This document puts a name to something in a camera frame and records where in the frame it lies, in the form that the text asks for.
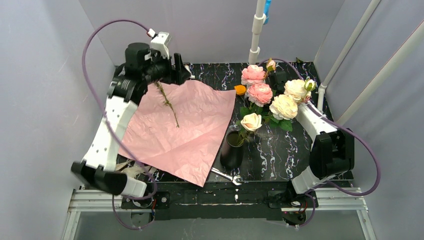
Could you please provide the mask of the green flower stem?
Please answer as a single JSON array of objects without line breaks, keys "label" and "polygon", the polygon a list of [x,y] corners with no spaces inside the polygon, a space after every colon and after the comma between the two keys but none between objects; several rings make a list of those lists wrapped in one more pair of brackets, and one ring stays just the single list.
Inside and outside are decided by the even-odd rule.
[{"label": "green flower stem", "polygon": [[179,125],[179,121],[178,121],[178,118],[177,118],[176,111],[175,111],[172,103],[169,101],[162,84],[159,81],[157,81],[157,82],[154,83],[154,85],[156,86],[156,88],[159,90],[160,94],[164,98],[163,104],[165,106],[168,106],[171,109],[173,116],[174,116],[174,119],[175,119],[176,127],[179,128],[180,125]]}]

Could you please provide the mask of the pink wrapping paper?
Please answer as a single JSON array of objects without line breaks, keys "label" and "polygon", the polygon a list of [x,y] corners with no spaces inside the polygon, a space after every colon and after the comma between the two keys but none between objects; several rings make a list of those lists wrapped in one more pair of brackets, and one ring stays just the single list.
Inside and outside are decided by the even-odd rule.
[{"label": "pink wrapping paper", "polygon": [[235,107],[234,90],[215,90],[198,80],[163,84],[179,122],[155,85],[132,116],[120,155],[203,186],[220,149]]}]

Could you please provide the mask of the cream ribbon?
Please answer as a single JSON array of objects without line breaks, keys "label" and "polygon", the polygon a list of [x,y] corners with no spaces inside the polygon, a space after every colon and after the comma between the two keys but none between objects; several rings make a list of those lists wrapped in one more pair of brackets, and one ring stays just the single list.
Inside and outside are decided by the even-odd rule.
[{"label": "cream ribbon", "polygon": [[149,165],[143,168],[134,160],[127,160],[122,163],[116,164],[115,170],[117,172],[125,173],[129,177],[135,179],[139,175],[147,175],[147,173],[153,174],[154,172],[156,172],[157,169]]}]

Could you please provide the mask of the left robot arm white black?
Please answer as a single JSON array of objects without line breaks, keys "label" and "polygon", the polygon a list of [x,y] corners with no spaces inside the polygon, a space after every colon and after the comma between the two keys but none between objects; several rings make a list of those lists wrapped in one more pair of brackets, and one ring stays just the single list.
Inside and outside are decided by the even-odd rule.
[{"label": "left robot arm white black", "polygon": [[125,62],[115,68],[95,137],[80,162],[70,171],[85,185],[135,199],[145,199],[147,184],[116,170],[117,158],[131,118],[156,83],[181,85],[190,77],[180,53],[166,57],[158,47],[135,42],[124,52]]}]

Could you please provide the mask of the pink flower bunch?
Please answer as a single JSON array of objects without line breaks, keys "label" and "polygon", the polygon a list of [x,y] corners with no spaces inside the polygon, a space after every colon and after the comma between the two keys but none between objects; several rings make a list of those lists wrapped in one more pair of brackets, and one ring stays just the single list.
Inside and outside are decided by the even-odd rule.
[{"label": "pink flower bunch", "polygon": [[283,94],[274,96],[266,79],[277,71],[277,64],[270,58],[265,67],[251,64],[241,71],[241,84],[246,87],[243,95],[248,106],[240,109],[243,114],[238,122],[244,142],[250,140],[263,123],[270,123],[286,132],[293,130],[292,120],[298,115],[299,105],[312,97],[317,83],[310,79],[294,79],[285,83]]}]

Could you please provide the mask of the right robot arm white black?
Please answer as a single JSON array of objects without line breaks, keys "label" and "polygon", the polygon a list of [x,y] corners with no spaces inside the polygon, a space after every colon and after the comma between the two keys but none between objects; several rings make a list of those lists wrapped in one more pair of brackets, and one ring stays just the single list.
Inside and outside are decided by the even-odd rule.
[{"label": "right robot arm white black", "polygon": [[270,76],[277,95],[269,109],[280,122],[295,117],[312,140],[308,166],[287,185],[288,197],[303,195],[324,182],[351,171],[355,166],[354,137],[328,123],[328,119],[311,103],[316,82],[312,79],[283,81]]}]

